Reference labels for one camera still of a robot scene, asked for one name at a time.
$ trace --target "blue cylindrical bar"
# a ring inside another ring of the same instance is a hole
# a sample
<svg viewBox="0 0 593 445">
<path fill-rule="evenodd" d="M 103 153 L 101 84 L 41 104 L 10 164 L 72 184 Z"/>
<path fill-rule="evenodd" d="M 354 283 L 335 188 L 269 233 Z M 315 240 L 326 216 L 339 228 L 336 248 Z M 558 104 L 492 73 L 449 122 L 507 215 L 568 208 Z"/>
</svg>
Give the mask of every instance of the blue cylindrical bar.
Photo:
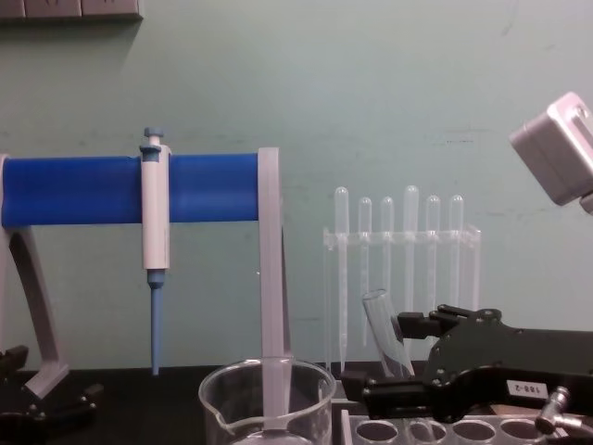
<svg viewBox="0 0 593 445">
<path fill-rule="evenodd" d="M 4 227 L 140 223 L 140 159 L 7 159 Z M 172 223 L 255 221 L 258 155 L 170 159 Z"/>
</svg>

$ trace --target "green wall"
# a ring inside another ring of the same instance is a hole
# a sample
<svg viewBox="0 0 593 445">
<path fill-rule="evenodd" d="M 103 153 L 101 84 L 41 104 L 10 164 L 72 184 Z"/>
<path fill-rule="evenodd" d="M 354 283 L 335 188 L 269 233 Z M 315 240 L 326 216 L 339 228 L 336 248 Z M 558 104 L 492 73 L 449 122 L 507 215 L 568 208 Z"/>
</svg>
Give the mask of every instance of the green wall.
<svg viewBox="0 0 593 445">
<path fill-rule="evenodd" d="M 568 90 L 593 103 L 593 3 L 145 0 L 145 15 L 0 28 L 1 150 L 136 156 L 146 125 L 175 153 L 279 146 L 302 358 L 322 357 L 322 228 L 338 185 L 462 193 L 484 233 L 484 305 L 511 324 L 591 328 L 593 220 L 554 207 L 507 135 Z M 148 366 L 139 227 L 35 233 L 73 367 Z M 257 247 L 254 223 L 173 227 L 165 364 L 259 355 Z M 7 293 L 3 346 L 32 345 L 12 266 Z"/>
</svg>

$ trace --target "electrical outlet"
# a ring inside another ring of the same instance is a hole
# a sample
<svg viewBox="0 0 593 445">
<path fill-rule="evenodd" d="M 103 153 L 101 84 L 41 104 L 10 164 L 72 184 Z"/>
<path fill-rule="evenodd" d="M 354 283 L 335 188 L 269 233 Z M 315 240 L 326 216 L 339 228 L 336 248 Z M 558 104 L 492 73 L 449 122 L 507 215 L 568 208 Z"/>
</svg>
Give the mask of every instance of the electrical outlet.
<svg viewBox="0 0 593 445">
<path fill-rule="evenodd" d="M 84 16 L 131 16 L 140 18 L 139 0 L 82 0 Z"/>
<path fill-rule="evenodd" d="M 0 19 L 23 19 L 24 17 L 24 0 L 0 0 Z"/>
<path fill-rule="evenodd" d="M 81 0 L 25 0 L 27 18 L 80 17 Z"/>
</svg>

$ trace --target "label sticker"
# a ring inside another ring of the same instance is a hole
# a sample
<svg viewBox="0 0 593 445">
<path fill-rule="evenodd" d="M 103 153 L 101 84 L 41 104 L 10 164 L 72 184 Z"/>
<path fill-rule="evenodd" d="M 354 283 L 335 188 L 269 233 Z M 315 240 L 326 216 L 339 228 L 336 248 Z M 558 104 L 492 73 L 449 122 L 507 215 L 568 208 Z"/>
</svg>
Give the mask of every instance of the label sticker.
<svg viewBox="0 0 593 445">
<path fill-rule="evenodd" d="M 548 387 L 545 383 L 507 380 L 507 387 L 509 387 L 509 394 L 512 396 L 531 397 L 532 399 L 548 398 Z"/>
</svg>

